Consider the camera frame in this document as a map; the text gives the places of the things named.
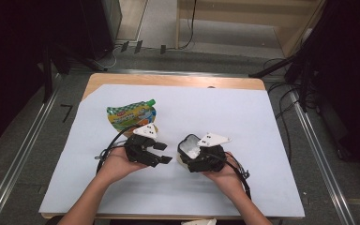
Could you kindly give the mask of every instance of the floor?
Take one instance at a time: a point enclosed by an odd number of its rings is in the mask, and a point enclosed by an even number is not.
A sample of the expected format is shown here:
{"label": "floor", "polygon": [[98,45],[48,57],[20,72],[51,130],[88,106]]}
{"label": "floor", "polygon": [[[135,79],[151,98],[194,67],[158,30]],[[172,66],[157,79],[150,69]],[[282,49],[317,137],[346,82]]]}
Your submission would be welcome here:
{"label": "floor", "polygon": [[[157,48],[162,43],[172,46],[173,26],[165,22],[173,19],[169,17],[172,16],[174,2],[175,0],[148,1],[139,34],[139,40],[143,40],[144,47]],[[158,14],[158,6],[167,8],[159,10],[161,14]],[[187,21],[184,21],[183,24],[187,31]],[[230,29],[228,24],[216,23],[212,26],[203,26],[202,23],[196,23],[195,45],[188,51],[160,54],[159,50],[142,49],[141,52],[135,54],[129,49],[125,52],[116,51],[115,57],[108,55],[99,63],[114,64],[112,67],[107,67],[107,72],[145,72],[148,70],[153,73],[154,71],[175,71],[193,72],[194,75],[208,73],[223,77],[247,77],[248,74],[260,71],[276,62],[275,60],[268,61],[269,59],[283,57],[270,27],[249,27],[250,33],[239,34],[238,37],[221,36],[215,40],[206,41],[209,38],[203,36],[203,34],[209,33],[206,29],[216,30],[219,27],[225,32],[231,32],[227,30]],[[223,40],[232,45],[227,44],[226,47],[225,43],[222,44]],[[66,143],[84,87],[92,73],[93,71],[87,67],[73,63],[73,69],[69,75],[60,75],[56,79],[55,99],[47,109],[48,114],[43,119],[43,126],[32,142],[30,151],[25,154],[26,161],[21,166],[21,172],[16,177],[16,182],[9,189],[7,198],[3,200],[5,204],[0,209],[0,224],[46,223],[47,220],[41,217],[38,209]],[[283,81],[284,73],[285,68],[264,77],[267,90],[274,82]],[[289,88],[291,87],[288,85],[282,85],[270,91],[269,96],[275,114],[280,112],[280,99],[289,91]],[[27,138],[27,132],[33,125],[34,118],[38,117],[39,110],[43,107],[42,98],[43,88],[30,99],[27,106],[18,114],[0,139],[0,184],[5,179],[19,149],[22,148],[23,140]],[[292,104],[293,101],[292,95],[286,96],[281,102],[282,109]],[[68,114],[68,107],[63,107],[63,105],[73,105],[72,111]],[[297,109],[297,107],[293,107],[283,114],[291,142],[287,138],[286,128],[280,118],[277,120],[277,125],[287,153],[289,154],[292,149],[292,171],[305,207],[306,217],[299,220],[286,219],[281,224],[347,224],[341,220],[334,205],[330,188],[323,178],[323,171],[319,166],[320,162],[314,155],[310,139],[300,122]],[[315,110],[308,110],[304,115],[312,124],[323,155],[329,162],[331,172],[347,200],[353,219],[353,223],[349,224],[360,224],[360,162],[340,160],[334,141],[321,117]],[[274,224],[279,224],[277,219],[272,221]],[[97,224],[107,223],[107,220],[97,221]]]}

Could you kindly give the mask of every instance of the white tabletop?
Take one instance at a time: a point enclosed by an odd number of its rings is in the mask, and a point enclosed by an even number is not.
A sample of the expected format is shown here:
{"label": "white tabletop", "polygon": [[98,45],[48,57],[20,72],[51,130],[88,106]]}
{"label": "white tabletop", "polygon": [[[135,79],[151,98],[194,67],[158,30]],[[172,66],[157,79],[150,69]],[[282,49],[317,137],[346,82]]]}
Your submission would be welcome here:
{"label": "white tabletop", "polygon": [[188,134],[206,132],[232,138],[222,146],[249,170],[252,201],[267,217],[305,216],[266,91],[122,84],[104,84],[81,102],[40,206],[43,216],[66,213],[96,174],[95,156],[117,134],[106,108],[150,99],[156,101],[157,142],[168,144],[151,152],[173,160],[111,185],[98,217],[239,218],[213,182],[175,159]]}

